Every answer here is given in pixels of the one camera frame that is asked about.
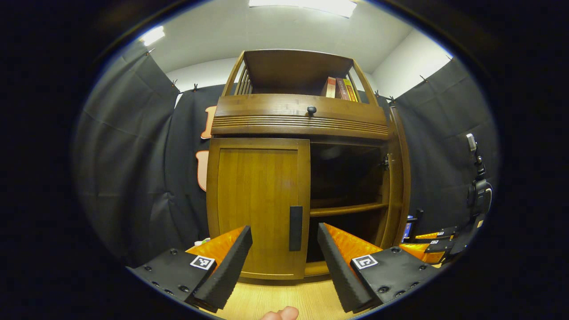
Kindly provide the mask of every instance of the white ceiling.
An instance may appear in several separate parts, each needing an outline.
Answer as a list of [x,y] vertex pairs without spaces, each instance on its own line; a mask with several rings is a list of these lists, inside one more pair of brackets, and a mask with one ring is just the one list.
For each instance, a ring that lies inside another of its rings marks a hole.
[[249,0],[212,0],[162,24],[166,36],[150,48],[167,73],[243,50],[299,49],[354,58],[372,73],[413,29],[364,1],[347,19],[298,7],[254,7]]

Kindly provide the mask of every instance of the hand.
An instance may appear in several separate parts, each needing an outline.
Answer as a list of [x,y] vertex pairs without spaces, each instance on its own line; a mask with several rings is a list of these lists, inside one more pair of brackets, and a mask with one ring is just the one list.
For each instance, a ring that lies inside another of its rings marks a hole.
[[283,310],[279,310],[279,312],[267,312],[261,320],[296,320],[298,317],[298,309],[295,307],[285,307]]

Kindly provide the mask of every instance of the white wall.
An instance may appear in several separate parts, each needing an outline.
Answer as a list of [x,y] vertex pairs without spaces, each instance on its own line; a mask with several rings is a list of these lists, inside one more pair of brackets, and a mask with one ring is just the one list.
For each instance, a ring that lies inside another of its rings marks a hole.
[[394,98],[441,69],[452,55],[418,30],[413,30],[373,72],[380,95]]
[[[196,83],[198,88],[209,87],[210,85],[225,84],[229,74],[237,61],[237,57],[213,60],[204,63],[194,64],[188,67],[177,69],[166,74],[170,81],[176,81],[176,87],[184,92],[186,90],[193,89],[193,84]],[[365,77],[368,79],[369,85],[375,91],[378,89],[374,78],[369,73],[365,73]],[[352,73],[354,78],[355,86],[359,90],[363,90],[364,87],[361,85],[360,80],[356,76],[355,72]],[[235,83],[239,81],[239,77],[235,78]]]

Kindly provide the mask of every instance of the ceiling light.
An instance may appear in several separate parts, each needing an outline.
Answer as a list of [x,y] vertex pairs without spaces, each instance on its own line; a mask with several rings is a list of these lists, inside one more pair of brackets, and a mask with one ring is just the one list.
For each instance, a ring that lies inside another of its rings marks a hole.
[[162,38],[163,36],[165,36],[164,27],[159,26],[143,34],[141,39],[142,41],[144,41],[144,45],[148,47],[149,45],[153,44],[154,42],[156,42],[156,40]]
[[310,8],[349,18],[356,4],[350,0],[249,0],[249,7],[292,6]]

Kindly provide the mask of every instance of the cabinet knob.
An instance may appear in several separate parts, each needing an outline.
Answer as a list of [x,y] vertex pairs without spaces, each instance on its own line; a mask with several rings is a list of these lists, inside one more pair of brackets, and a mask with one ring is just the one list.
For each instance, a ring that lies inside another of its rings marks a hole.
[[308,108],[306,108],[306,111],[308,111],[309,114],[315,114],[316,113],[316,107],[313,105],[309,105]]

